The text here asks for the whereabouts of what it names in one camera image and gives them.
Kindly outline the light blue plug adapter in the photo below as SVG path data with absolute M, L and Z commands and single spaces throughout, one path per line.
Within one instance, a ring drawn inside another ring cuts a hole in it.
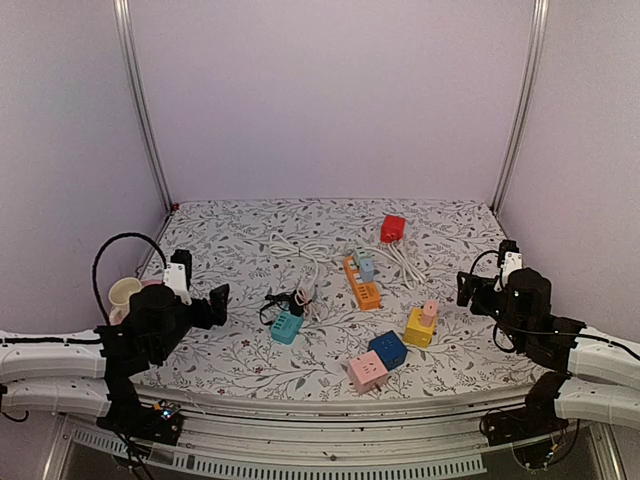
M 359 274 L 363 283 L 372 283 L 374 281 L 375 268 L 370 258 L 365 258 L 360 261 Z

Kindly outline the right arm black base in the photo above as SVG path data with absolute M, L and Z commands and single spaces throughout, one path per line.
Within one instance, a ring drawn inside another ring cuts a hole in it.
M 497 446 L 566 429 L 569 421 L 558 416 L 555 400 L 569 379 L 569 374 L 545 373 L 529 390 L 522 407 L 485 414 L 479 422 L 480 433 L 490 446 Z

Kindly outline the yellow cube socket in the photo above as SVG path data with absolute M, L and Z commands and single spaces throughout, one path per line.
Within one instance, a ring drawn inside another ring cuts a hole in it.
M 411 310 L 403 334 L 403 341 L 419 348 L 427 348 L 432 342 L 436 325 L 429 328 L 421 325 L 422 309 L 423 308 L 414 307 Z

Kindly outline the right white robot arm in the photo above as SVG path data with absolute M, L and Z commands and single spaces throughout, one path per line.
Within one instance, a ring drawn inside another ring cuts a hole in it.
M 513 241 L 497 250 L 495 277 L 457 274 L 457 303 L 490 317 L 511 341 L 511 352 L 546 368 L 515 415 L 537 436 L 549 425 L 588 420 L 639 427 L 639 346 L 551 311 L 551 282 L 522 264 Z

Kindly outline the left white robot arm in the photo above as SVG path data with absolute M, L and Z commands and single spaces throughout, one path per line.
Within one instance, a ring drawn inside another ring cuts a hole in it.
M 168 421 L 164 406 L 145 407 L 131 382 L 160 366 L 193 328 L 209 330 L 227 321 L 230 288 L 208 298 L 190 293 L 192 256 L 187 250 L 162 255 L 162 278 L 143 283 L 116 281 L 108 296 L 94 296 L 103 324 L 71 334 L 1 334 L 1 412 L 22 408 L 83 413 L 141 433 L 149 419 Z

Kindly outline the orange power strip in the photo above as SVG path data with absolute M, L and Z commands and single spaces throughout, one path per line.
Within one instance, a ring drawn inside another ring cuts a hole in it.
M 354 258 L 344 259 L 344 271 L 355 295 L 357 305 L 362 311 L 370 311 L 381 307 L 381 296 L 374 282 L 364 282 Z

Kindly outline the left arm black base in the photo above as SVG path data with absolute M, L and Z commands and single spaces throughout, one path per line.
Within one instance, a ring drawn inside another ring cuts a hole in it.
M 167 407 L 150 407 L 140 403 L 113 402 L 96 425 L 125 437 L 176 446 L 182 432 L 184 416 Z

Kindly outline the pink plug adapter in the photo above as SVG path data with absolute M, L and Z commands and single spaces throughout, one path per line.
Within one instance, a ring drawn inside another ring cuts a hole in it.
M 420 323 L 423 327 L 434 327 L 437 323 L 439 303 L 436 300 L 427 300 L 422 309 Z

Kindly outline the green plug adapter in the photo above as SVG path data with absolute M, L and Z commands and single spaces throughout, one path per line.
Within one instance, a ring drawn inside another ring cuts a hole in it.
M 356 245 L 354 247 L 353 260 L 357 266 L 360 266 L 364 260 L 368 260 L 370 258 L 371 258 L 370 253 L 365 247 L 361 245 Z

